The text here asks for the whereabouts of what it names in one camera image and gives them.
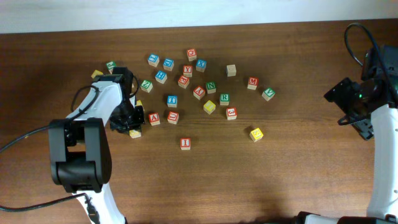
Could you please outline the red Q block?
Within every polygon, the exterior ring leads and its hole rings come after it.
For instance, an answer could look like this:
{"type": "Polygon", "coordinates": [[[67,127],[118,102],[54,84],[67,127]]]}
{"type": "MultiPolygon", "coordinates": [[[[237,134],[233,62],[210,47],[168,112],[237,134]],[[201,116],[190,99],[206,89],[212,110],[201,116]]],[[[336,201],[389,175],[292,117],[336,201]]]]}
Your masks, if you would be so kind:
{"type": "Polygon", "coordinates": [[[197,51],[195,49],[188,49],[187,57],[188,57],[189,62],[196,60],[197,59],[197,51]]]}

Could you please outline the red M block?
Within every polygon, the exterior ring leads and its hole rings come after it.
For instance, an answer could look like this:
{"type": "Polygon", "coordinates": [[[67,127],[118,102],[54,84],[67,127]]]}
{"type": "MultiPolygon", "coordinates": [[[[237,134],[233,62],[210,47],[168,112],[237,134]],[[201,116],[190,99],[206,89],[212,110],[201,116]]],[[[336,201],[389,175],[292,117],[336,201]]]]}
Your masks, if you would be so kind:
{"type": "Polygon", "coordinates": [[[258,78],[249,77],[249,79],[248,79],[248,89],[256,90],[258,84],[259,84],[259,79],[258,78]]]}

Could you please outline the red E block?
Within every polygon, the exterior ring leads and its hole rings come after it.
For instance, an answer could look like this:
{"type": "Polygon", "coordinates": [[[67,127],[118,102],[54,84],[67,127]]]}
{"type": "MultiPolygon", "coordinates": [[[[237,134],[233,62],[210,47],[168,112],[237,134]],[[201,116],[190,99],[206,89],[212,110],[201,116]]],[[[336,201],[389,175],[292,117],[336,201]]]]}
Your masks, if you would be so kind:
{"type": "Polygon", "coordinates": [[[189,83],[190,83],[190,79],[189,79],[188,77],[182,75],[182,76],[178,79],[177,83],[178,83],[178,85],[179,85],[180,87],[186,89],[187,86],[188,86],[189,83]]]}

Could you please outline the yellow block far left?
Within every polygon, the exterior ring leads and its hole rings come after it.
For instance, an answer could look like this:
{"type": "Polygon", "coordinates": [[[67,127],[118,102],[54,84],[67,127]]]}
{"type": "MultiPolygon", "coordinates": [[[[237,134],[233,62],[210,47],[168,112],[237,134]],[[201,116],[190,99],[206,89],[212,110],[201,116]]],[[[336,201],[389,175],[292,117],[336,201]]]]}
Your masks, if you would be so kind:
{"type": "Polygon", "coordinates": [[[99,71],[99,70],[95,70],[92,74],[91,74],[91,78],[95,78],[98,75],[103,75],[103,72],[99,71]]]}

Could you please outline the blue H block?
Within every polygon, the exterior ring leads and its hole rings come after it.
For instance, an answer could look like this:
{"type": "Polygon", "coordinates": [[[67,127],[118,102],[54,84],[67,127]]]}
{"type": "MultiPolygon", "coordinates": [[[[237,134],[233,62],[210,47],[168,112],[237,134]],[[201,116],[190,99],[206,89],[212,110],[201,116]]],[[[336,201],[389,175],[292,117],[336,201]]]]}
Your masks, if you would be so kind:
{"type": "Polygon", "coordinates": [[[155,79],[157,82],[164,84],[165,81],[167,80],[167,74],[165,72],[159,70],[155,75],[155,79]]]}

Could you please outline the green R block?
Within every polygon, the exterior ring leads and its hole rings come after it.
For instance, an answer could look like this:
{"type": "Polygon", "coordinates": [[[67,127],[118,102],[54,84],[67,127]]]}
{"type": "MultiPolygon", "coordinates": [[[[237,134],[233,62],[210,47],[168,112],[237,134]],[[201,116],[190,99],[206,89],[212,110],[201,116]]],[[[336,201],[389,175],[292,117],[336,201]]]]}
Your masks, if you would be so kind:
{"type": "Polygon", "coordinates": [[[220,105],[221,106],[228,106],[230,102],[230,96],[227,93],[222,93],[220,95],[220,105]]]}

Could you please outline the yellow block centre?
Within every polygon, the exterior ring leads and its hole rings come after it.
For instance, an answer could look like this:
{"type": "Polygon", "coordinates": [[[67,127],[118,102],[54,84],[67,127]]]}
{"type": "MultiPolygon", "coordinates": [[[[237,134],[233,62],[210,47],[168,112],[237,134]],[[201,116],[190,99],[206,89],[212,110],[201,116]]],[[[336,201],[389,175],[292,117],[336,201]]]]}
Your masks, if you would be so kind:
{"type": "Polygon", "coordinates": [[[208,100],[204,105],[203,105],[203,109],[206,113],[208,114],[212,114],[212,112],[214,112],[214,110],[216,109],[216,105],[211,101],[208,100]]]}

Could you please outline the red 3 block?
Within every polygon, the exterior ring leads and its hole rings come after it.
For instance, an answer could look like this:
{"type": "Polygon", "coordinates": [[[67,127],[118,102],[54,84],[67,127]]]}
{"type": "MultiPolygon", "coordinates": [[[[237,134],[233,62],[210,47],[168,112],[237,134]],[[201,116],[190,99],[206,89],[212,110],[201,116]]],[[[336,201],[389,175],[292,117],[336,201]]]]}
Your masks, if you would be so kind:
{"type": "Polygon", "coordinates": [[[226,117],[228,120],[236,119],[237,115],[238,114],[237,114],[237,110],[235,107],[226,109],[226,117]]]}

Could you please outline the red U block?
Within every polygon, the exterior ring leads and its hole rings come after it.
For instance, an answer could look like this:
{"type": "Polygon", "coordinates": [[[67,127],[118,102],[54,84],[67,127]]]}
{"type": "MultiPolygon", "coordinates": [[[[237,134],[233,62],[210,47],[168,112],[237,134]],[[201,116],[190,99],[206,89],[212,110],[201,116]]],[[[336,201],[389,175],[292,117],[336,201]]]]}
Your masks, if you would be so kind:
{"type": "Polygon", "coordinates": [[[171,124],[177,124],[179,120],[179,114],[174,111],[170,111],[167,117],[167,121],[171,124]]]}

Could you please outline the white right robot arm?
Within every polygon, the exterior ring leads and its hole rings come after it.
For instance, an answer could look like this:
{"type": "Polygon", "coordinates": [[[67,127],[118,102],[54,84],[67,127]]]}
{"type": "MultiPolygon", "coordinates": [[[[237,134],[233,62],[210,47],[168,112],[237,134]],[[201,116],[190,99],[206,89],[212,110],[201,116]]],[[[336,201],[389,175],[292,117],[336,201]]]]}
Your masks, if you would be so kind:
{"type": "Polygon", "coordinates": [[[362,82],[345,78],[325,93],[349,124],[365,140],[374,139],[373,192],[364,217],[330,218],[300,212],[293,223],[397,223],[397,103],[390,90],[397,89],[397,47],[383,45],[381,52],[367,51],[362,82]]]}

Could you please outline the red I block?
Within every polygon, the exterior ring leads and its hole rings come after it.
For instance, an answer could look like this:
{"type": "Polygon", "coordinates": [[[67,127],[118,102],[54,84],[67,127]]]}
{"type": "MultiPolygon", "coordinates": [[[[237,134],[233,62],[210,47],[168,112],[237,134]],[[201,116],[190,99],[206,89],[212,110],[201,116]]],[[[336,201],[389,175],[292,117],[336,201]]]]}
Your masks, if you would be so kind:
{"type": "Polygon", "coordinates": [[[181,148],[181,150],[190,150],[191,149],[191,139],[190,138],[181,138],[180,139],[180,148],[181,148]]]}

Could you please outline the green Z block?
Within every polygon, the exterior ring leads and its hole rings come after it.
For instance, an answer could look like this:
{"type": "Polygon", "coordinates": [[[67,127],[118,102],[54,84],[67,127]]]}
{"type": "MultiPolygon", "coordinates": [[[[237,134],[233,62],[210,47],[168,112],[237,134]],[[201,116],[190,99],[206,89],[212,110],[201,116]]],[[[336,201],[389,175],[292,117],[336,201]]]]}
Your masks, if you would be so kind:
{"type": "Polygon", "coordinates": [[[149,80],[143,80],[140,85],[140,88],[142,91],[150,93],[151,90],[153,89],[153,83],[149,80]]]}

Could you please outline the blue T block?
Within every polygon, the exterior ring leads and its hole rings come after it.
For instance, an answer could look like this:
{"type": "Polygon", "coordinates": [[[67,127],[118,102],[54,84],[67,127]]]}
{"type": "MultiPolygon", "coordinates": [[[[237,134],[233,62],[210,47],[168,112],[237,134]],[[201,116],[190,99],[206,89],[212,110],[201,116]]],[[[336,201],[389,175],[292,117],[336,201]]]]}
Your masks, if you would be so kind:
{"type": "Polygon", "coordinates": [[[170,108],[176,108],[178,105],[178,98],[175,95],[169,95],[167,97],[167,106],[170,108]]]}

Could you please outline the blue D block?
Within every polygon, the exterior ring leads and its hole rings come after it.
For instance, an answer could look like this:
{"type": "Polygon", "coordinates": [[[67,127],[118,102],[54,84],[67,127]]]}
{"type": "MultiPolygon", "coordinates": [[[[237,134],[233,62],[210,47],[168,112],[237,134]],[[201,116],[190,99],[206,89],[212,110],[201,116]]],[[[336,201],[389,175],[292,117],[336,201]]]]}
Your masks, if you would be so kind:
{"type": "Polygon", "coordinates": [[[174,60],[166,58],[163,62],[163,68],[167,71],[172,71],[174,68],[174,60]]]}

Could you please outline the yellow C block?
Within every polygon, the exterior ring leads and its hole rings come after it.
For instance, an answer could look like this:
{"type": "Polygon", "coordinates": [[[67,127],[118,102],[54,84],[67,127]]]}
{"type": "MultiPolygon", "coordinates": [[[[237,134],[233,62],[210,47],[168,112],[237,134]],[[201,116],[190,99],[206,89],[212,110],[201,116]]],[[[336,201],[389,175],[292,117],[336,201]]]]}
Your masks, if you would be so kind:
{"type": "Polygon", "coordinates": [[[140,130],[132,129],[129,131],[129,135],[132,139],[135,139],[135,138],[140,138],[142,136],[142,133],[140,130]]]}

